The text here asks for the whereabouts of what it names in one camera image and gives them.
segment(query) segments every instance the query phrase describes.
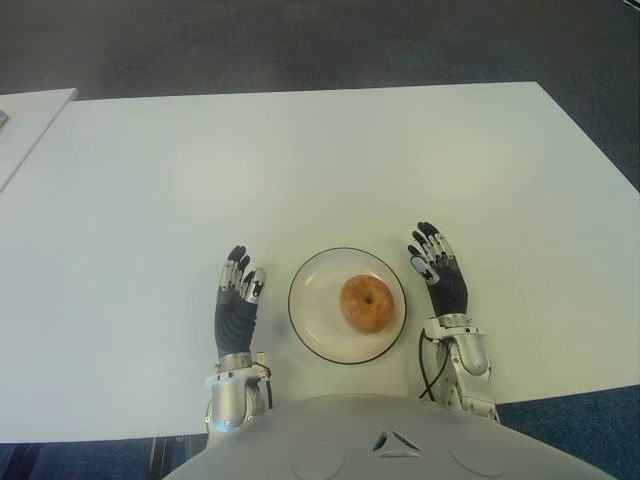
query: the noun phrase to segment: robot forearm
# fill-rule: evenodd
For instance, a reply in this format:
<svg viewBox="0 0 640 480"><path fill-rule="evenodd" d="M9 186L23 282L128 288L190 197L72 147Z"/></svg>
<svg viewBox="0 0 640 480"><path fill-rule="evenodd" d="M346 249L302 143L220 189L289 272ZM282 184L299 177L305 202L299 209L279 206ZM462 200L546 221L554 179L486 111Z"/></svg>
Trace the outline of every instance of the robot forearm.
<svg viewBox="0 0 640 480"><path fill-rule="evenodd" d="M215 312L219 363L216 374L206 381L211 389L205 418L209 445L213 437L242 428L265 410L258 383L268 379L270 371L261 358L258 363L252 360L250 347L266 275L258 268L243 280L250 261L245 253L244 247L235 247L220 276Z"/></svg>

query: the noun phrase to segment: white table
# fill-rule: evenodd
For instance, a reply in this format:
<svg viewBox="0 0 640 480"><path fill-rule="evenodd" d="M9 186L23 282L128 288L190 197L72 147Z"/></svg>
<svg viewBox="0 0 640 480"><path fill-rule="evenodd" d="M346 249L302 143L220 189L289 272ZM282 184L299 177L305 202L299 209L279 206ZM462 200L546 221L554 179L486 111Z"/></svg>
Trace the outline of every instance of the white table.
<svg viewBox="0 0 640 480"><path fill-rule="evenodd" d="M69 88L0 95L0 110L9 115L9 121L0 129L0 192L77 93Z"/></svg>
<svg viewBox="0 0 640 480"><path fill-rule="evenodd" d="M203 431L237 243L268 272L253 345L276 405L417 395L418 220L458 254L497 402L639 382L638 193L535 83L73 102L0 195L0 442ZM340 245L406 292L364 365L289 324L297 268Z"/></svg>

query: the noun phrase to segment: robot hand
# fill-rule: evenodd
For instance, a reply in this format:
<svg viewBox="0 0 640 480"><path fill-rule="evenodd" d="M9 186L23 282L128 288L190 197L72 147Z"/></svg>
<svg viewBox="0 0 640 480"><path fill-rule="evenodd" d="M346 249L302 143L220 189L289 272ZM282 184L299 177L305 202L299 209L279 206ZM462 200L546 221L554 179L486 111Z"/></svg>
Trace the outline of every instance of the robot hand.
<svg viewBox="0 0 640 480"><path fill-rule="evenodd" d="M270 370L251 357L258 301L266 275L264 270L257 268L243 280L250 260L246 251L244 247L235 247L220 275L215 313L219 363L216 374L206 381L211 388L211 402L205 422L207 427L209 424L215 427L208 428L208 446L216 444L222 434L241 428L264 412L258 388L262 378L267 379L271 406Z"/></svg>
<svg viewBox="0 0 640 480"><path fill-rule="evenodd" d="M409 245L411 265L427 283L436 316L466 314L467 286L449 243L430 223L419 222L418 230L422 234L414 230L413 238L424 254Z"/></svg>
<svg viewBox="0 0 640 480"><path fill-rule="evenodd" d="M266 274L264 270L257 268L242 279L250 260L249 255L245 255L246 251L244 247L235 247L227 257L220 275L215 313L219 358L250 351Z"/></svg>
<svg viewBox="0 0 640 480"><path fill-rule="evenodd" d="M460 267L449 246L449 242L436 227L427 222L418 223L413 238L423 253L409 245L411 265L427 283L433 303L435 318L425 320L420 335L420 369L425 382L425 391L431 400L495 418L493 396L489 388L491 367L482 343L482 332L471 325L467 315L467 286ZM432 382L427 380L422 360L422 343L427 339L444 346L439 349L441 368ZM432 392L444 372L445 383L455 379L454 387L445 385L440 394Z"/></svg>

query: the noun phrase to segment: plate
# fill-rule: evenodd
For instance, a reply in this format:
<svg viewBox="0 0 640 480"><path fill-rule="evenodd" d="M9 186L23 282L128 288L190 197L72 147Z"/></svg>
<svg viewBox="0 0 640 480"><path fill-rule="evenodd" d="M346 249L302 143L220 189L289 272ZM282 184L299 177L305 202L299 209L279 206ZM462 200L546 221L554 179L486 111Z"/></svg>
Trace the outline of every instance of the plate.
<svg viewBox="0 0 640 480"><path fill-rule="evenodd" d="M393 317L387 327L359 333L340 312L340 290L356 275L382 280L393 296ZM378 257L355 248L332 248L307 260L289 290L289 318L296 334L312 352L336 363L364 363L384 354L395 343L406 319L402 285Z"/></svg>

